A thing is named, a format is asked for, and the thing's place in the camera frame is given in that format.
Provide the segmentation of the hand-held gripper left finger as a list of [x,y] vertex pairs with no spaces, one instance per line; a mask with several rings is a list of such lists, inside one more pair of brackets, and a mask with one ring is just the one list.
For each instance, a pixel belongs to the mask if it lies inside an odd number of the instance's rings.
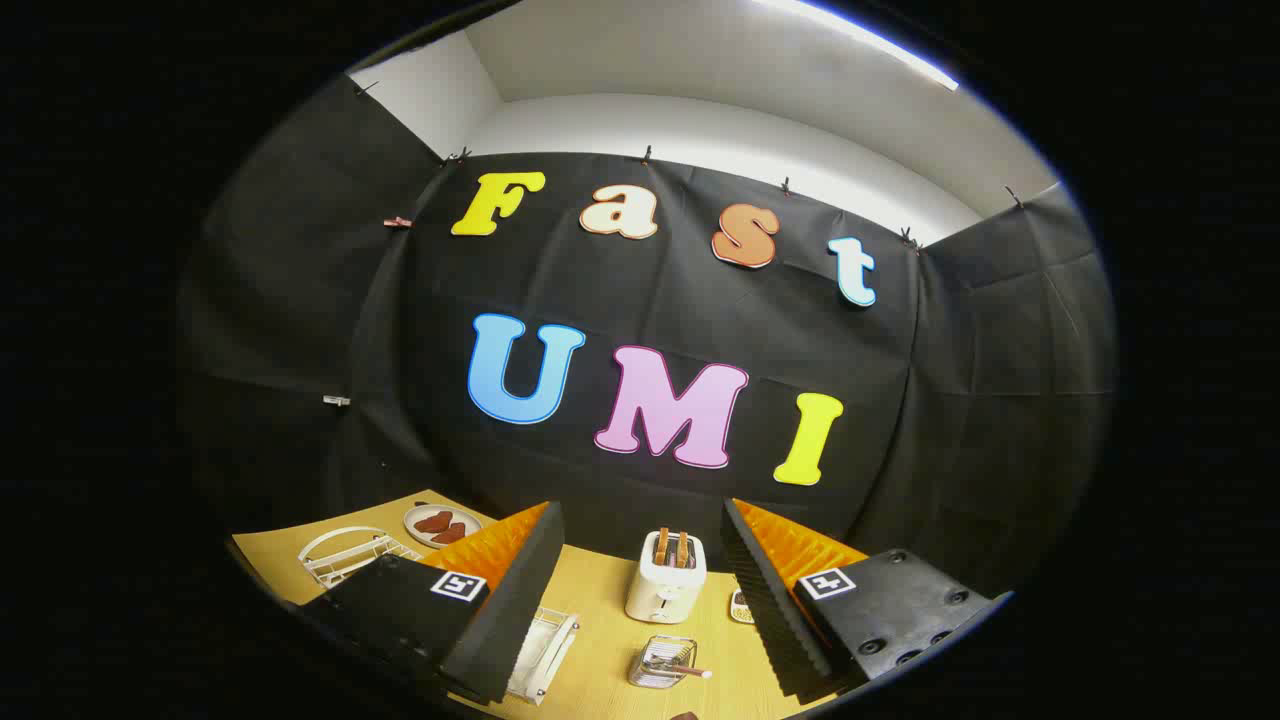
[[564,543],[548,501],[424,560],[381,556],[305,603],[306,621],[398,683],[502,700]]

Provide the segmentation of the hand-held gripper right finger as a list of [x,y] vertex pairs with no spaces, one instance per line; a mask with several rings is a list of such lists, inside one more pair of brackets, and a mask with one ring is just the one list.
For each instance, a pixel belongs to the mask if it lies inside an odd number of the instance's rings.
[[987,597],[909,550],[863,553],[728,498],[721,534],[781,691],[855,700],[928,664],[1011,598]]

